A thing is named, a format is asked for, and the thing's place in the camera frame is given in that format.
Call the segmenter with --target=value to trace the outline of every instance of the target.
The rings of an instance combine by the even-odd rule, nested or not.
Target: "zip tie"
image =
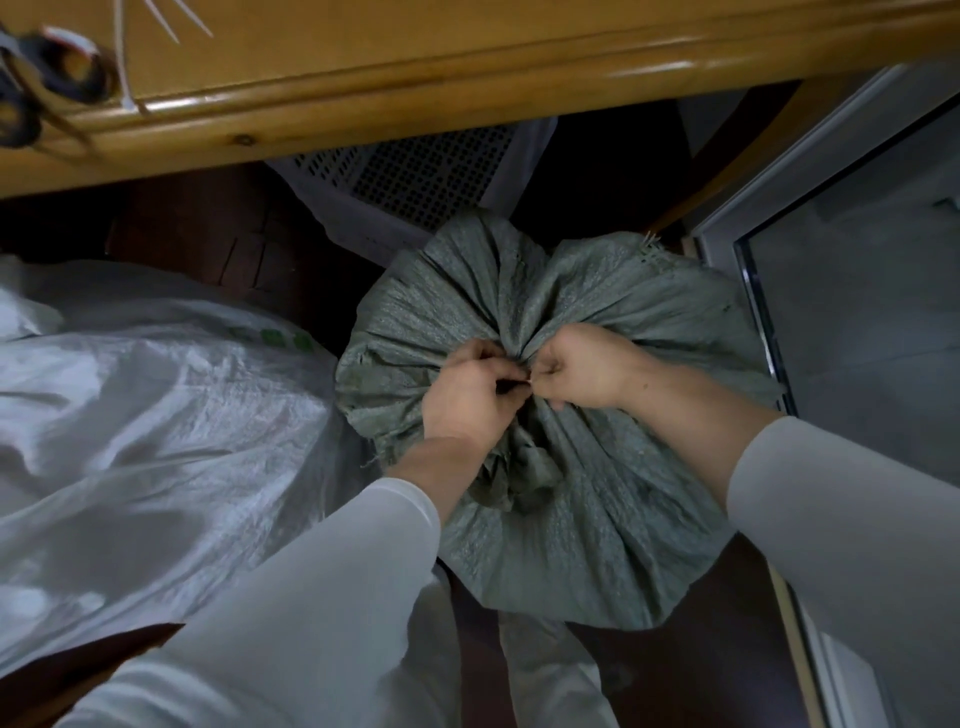
[[[139,110],[130,92],[130,80],[127,78],[127,53],[124,48],[124,0],[113,0],[113,45],[117,54],[117,76],[120,77],[120,90],[123,97],[120,106],[127,111]]]
[[[204,31],[204,33],[206,33],[206,34],[207,34],[208,36],[210,36],[210,37],[213,37],[213,31],[211,31],[209,28],[207,28],[207,27],[206,27],[206,24],[200,19],[200,16],[197,15],[195,12],[193,12],[193,11],[190,9],[190,6],[186,4],[186,0],[174,0],[174,2],[177,3],[177,5],[180,6],[180,9],[184,12],[184,14],[185,14],[188,18],[190,18],[191,20],[193,20],[193,22],[194,22],[198,27],[200,27],[200,29],[201,29],[202,31]]]
[[[163,29],[167,32],[174,42],[177,45],[180,45],[180,39],[177,37],[177,34],[174,33],[174,29],[170,27],[170,23],[167,22],[167,19],[163,17],[163,13],[160,12],[160,9],[154,5],[154,0],[143,0],[147,4],[147,7],[150,8],[150,12],[154,14],[156,21],[163,26]]]

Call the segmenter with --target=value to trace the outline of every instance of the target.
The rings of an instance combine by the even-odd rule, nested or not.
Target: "black scissors handle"
[[[40,136],[40,109],[25,94],[0,62],[0,147],[18,149],[33,144]]]
[[[50,91],[81,104],[96,104],[109,94],[109,75],[100,54],[84,53],[87,59],[82,78],[74,78],[65,68],[66,57],[82,49],[64,40],[40,33],[19,39],[20,55],[40,75],[40,82]]]
[[[42,131],[43,107],[7,66],[4,52],[36,69],[40,82],[54,93],[81,104],[95,104],[109,96],[110,76],[101,55],[89,40],[60,29],[46,29],[7,42],[0,50],[0,147],[18,149],[33,144]],[[81,78],[71,74],[65,61],[79,52],[86,58]]]

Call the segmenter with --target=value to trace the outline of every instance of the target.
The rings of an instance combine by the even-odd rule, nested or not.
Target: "gray woven sack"
[[[480,211],[400,254],[360,303],[337,402],[387,468],[422,438],[420,400],[452,350],[488,338],[530,366],[571,322],[609,328],[758,401],[780,391],[731,281],[629,232],[548,255]],[[533,397],[451,516],[440,555],[484,606],[646,629],[731,534],[703,485],[629,415],[555,412]]]

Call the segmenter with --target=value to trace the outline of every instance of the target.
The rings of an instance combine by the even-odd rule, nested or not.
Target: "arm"
[[[530,396],[490,342],[452,354],[423,400],[424,440],[350,503],[135,658],[59,725],[360,723],[406,651],[441,522]]]
[[[532,382],[534,394],[555,409],[570,401],[626,410],[681,456],[721,507],[740,455],[783,416],[698,369],[660,361],[590,324],[561,328],[538,353]]]
[[[929,726],[960,697],[960,489],[759,406],[602,328],[562,328],[534,393],[619,407],[700,476],[818,624]]]

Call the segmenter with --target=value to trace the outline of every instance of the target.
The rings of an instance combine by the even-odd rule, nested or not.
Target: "white sleeve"
[[[57,725],[352,728],[406,651],[439,544],[426,494],[377,480]]]
[[[744,451],[727,509],[821,629],[928,726],[960,725],[960,489],[783,418]]]

